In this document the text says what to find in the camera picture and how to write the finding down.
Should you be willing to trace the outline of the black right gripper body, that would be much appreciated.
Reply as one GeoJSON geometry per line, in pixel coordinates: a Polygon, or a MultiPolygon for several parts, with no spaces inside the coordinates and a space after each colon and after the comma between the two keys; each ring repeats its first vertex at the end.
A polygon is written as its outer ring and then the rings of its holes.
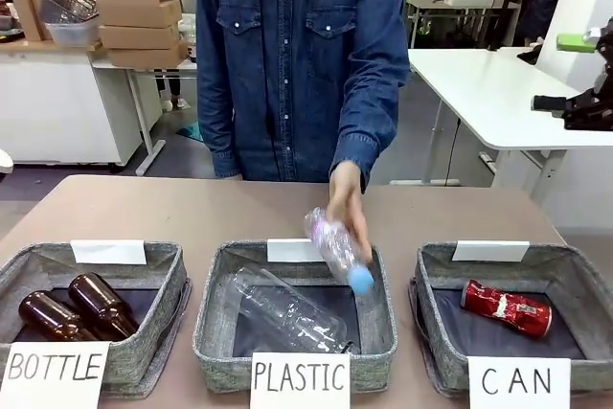
{"type": "Polygon", "coordinates": [[[598,50],[598,54],[604,59],[602,72],[596,78],[597,89],[612,88],[612,52],[607,50],[598,50]]]}

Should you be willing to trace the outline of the person's left hand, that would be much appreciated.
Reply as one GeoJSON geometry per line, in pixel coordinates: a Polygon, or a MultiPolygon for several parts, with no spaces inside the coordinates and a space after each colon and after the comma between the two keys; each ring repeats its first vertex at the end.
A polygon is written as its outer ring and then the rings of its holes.
{"type": "Polygon", "coordinates": [[[372,246],[362,206],[361,170],[351,161],[339,163],[329,179],[329,221],[342,222],[359,245],[359,255],[366,264],[372,261],[372,246]]]}

